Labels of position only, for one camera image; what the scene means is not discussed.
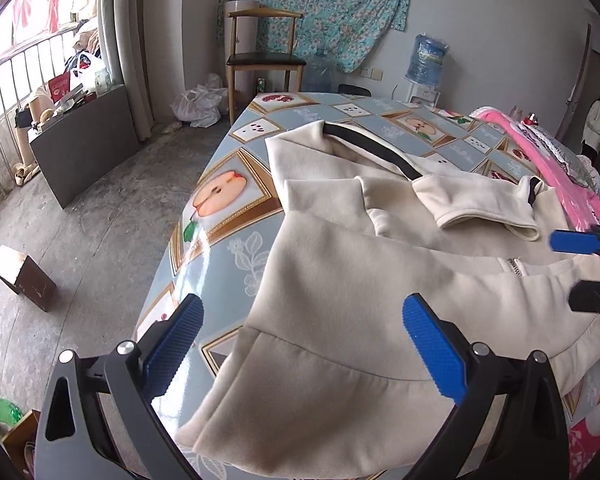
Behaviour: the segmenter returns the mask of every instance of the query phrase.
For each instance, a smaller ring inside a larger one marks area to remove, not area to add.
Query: red box
[[[65,95],[69,93],[69,86],[71,82],[71,73],[65,72],[60,74],[58,77],[49,80],[49,93],[53,102],[57,103]]]

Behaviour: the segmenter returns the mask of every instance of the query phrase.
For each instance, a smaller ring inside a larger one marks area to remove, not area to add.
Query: white plastic bag
[[[205,87],[198,85],[195,90],[179,95],[171,109],[179,121],[206,128],[220,120],[219,104],[219,97],[209,94]]]
[[[229,91],[222,88],[220,76],[209,74],[204,86],[198,85],[195,90],[179,95],[171,109],[179,121],[206,128],[217,123],[221,113],[228,113],[228,97]]]
[[[206,76],[205,87],[210,94],[220,97],[218,110],[222,115],[229,113],[229,89],[222,88],[222,79],[218,74],[208,74]]]
[[[93,54],[83,51],[78,56],[78,67],[80,66],[80,60],[82,60],[83,57],[91,61],[91,64],[87,68],[74,68],[71,70],[71,88],[74,88],[73,81],[75,81],[75,78],[78,78],[87,92],[93,92],[96,89],[96,72],[106,68],[106,66],[104,61],[99,57],[95,57]]]
[[[218,74],[207,74],[205,86],[214,90],[222,88],[222,79]]]

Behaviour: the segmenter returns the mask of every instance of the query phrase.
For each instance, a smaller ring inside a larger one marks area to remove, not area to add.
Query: black strap
[[[322,132],[324,134],[342,139],[345,142],[365,150],[366,152],[382,158],[382,160],[386,160],[387,162],[395,164],[409,180],[415,180],[422,176],[411,164],[409,164],[404,158],[395,153],[393,150],[390,150],[376,140],[360,134],[355,130],[340,126],[339,124],[324,123]]]
[[[529,198],[526,200],[530,206],[536,201],[536,186],[540,184],[540,179],[536,176],[531,177],[529,181]]]

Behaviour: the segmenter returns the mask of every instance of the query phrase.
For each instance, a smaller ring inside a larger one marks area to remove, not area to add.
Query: gray panel
[[[46,181],[64,208],[140,149],[121,86],[62,117],[31,141]]]

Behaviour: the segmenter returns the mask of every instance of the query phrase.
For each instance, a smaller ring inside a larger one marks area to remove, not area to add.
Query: jacket sleeve
[[[587,114],[587,126],[600,136],[600,102],[593,103]]]

